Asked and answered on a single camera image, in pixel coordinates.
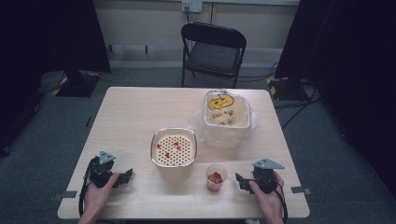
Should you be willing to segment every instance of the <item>yellow smiley face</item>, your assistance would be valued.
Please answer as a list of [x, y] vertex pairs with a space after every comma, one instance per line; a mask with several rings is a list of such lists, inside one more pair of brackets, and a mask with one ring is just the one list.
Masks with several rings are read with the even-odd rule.
[[224, 107], [230, 106], [233, 104], [233, 97], [231, 95], [222, 94], [219, 95], [219, 98], [213, 99], [207, 105], [209, 109], [222, 109]]

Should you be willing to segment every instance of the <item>red object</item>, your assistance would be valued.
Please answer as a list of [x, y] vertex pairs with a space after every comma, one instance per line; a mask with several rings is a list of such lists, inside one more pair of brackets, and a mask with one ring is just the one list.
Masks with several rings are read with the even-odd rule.
[[214, 173], [215, 178], [221, 179], [221, 174], [219, 174], [218, 172]]

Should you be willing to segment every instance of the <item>baseboard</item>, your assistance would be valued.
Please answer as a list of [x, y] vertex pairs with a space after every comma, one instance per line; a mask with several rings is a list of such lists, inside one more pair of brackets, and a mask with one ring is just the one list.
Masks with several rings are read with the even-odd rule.
[[[282, 49], [246, 49], [242, 67], [271, 67]], [[112, 68], [181, 67], [182, 47], [113, 45], [107, 48]]]

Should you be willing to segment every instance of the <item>black curtain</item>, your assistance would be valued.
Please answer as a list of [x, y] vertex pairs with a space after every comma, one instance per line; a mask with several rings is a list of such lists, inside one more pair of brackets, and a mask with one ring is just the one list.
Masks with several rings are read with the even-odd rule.
[[396, 2], [301, 0], [277, 77], [319, 83], [346, 137], [396, 196]]

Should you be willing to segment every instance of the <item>human hand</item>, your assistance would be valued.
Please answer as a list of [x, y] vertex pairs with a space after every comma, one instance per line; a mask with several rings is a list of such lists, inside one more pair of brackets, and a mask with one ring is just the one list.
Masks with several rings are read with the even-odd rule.
[[117, 182], [119, 176], [119, 173], [114, 173], [108, 179], [107, 183], [100, 189], [91, 182], [90, 177], [88, 176], [88, 187], [84, 198], [84, 214], [78, 224], [95, 223], [96, 219], [99, 218], [100, 213], [105, 207], [111, 189]]
[[[277, 183], [279, 184], [276, 190], [280, 193], [282, 192], [284, 181], [276, 171], [274, 171], [274, 173]], [[276, 193], [271, 192], [269, 194], [265, 194], [262, 192], [256, 182], [250, 180], [248, 183], [259, 200], [259, 205], [264, 212], [266, 221], [269, 224], [283, 223], [282, 202], [279, 200], [279, 197], [276, 195]]]

